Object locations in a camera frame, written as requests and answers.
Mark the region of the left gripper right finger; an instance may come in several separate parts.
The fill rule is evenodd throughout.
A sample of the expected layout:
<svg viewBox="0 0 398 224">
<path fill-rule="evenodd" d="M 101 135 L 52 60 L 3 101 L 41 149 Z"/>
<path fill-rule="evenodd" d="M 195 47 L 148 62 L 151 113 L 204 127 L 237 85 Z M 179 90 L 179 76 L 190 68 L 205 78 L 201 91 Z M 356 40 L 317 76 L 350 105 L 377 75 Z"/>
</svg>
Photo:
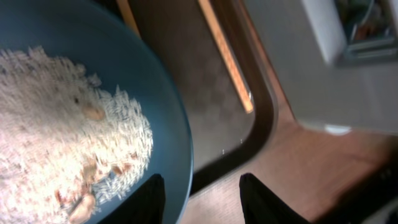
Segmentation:
<svg viewBox="0 0 398 224">
<path fill-rule="evenodd" d="M 240 177 L 239 190 L 245 224 L 309 223 L 251 173 Z"/>
</svg>

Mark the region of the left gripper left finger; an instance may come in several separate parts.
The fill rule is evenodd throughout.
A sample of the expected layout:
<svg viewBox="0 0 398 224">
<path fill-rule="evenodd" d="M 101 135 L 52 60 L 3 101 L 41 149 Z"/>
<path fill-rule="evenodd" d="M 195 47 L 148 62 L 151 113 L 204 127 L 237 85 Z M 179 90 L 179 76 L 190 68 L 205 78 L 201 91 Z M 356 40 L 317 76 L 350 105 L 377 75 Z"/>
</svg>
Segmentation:
<svg viewBox="0 0 398 224">
<path fill-rule="evenodd" d="M 164 178 L 154 174 L 99 224 L 162 224 L 164 207 Z"/>
</svg>

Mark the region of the dark blue plate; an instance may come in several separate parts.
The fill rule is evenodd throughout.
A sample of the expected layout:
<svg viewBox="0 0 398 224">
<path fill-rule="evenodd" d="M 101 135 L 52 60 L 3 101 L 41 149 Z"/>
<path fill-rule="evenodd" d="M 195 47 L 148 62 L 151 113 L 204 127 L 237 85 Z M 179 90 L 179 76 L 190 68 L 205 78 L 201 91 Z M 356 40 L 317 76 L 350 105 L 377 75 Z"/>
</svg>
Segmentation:
<svg viewBox="0 0 398 224">
<path fill-rule="evenodd" d="M 141 105 L 154 134 L 144 179 L 165 185 L 164 223 L 178 223 L 193 175 L 192 135 L 178 91 L 160 60 L 116 16 L 92 1 L 1 1 L 1 48 L 40 45 L 96 72 L 106 90 L 126 90 Z"/>
</svg>

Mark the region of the white rice leftovers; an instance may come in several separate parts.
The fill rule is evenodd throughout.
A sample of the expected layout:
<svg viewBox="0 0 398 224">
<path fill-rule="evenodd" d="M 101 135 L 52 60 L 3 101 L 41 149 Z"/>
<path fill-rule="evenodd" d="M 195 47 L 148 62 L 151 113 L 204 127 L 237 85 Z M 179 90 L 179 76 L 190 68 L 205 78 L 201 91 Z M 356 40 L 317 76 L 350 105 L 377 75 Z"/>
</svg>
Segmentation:
<svg viewBox="0 0 398 224">
<path fill-rule="evenodd" d="M 84 223 L 143 176 L 153 134 L 140 104 L 36 47 L 1 52 L 1 222 Z"/>
</svg>

